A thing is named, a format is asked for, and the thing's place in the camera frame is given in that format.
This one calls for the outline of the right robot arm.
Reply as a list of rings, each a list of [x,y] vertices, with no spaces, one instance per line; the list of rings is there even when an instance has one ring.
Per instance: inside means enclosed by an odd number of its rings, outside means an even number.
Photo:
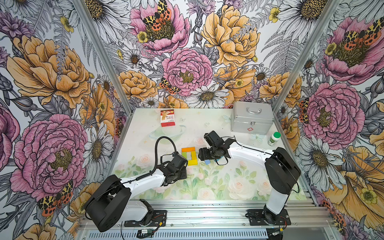
[[[198,157],[201,161],[218,162],[224,158],[228,162],[230,159],[237,159],[264,166],[272,190],[260,220],[267,225],[276,226],[280,223],[286,202],[301,175],[299,167],[284,148],[262,150],[227,139],[221,145],[200,148]]]

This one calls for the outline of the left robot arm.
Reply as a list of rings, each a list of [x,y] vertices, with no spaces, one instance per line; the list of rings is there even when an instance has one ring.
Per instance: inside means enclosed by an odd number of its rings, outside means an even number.
[[[147,226],[154,218],[153,207],[143,199],[132,199],[150,189],[186,179],[187,165],[186,159],[174,158],[148,176],[144,174],[136,178],[120,179],[111,175],[86,202],[86,214],[101,233],[120,222],[130,222],[135,227]]]

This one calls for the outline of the short yellow block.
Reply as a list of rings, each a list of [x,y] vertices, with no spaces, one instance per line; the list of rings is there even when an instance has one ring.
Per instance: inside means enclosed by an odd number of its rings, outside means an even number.
[[[191,160],[197,160],[196,151],[191,151]]]

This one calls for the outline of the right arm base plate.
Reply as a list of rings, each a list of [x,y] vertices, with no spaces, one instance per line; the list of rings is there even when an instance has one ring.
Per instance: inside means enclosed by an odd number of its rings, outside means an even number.
[[[286,209],[283,209],[278,215],[275,215],[268,209],[249,209],[245,217],[249,220],[251,226],[290,226],[291,219]]]

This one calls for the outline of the yellow block crosswise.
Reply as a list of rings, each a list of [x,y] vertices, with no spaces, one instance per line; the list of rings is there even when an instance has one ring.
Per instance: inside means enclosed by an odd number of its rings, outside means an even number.
[[[188,160],[188,166],[196,166],[198,164],[198,160]]]

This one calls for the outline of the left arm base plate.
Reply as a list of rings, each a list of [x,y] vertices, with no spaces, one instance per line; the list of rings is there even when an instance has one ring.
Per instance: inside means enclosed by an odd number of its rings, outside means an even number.
[[[125,221],[124,227],[165,227],[167,210],[154,210],[147,213],[140,221]]]

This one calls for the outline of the orange long block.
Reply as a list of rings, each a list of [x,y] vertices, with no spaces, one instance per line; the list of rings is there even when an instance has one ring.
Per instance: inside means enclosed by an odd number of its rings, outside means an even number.
[[[182,148],[182,153],[195,152],[195,147]]]

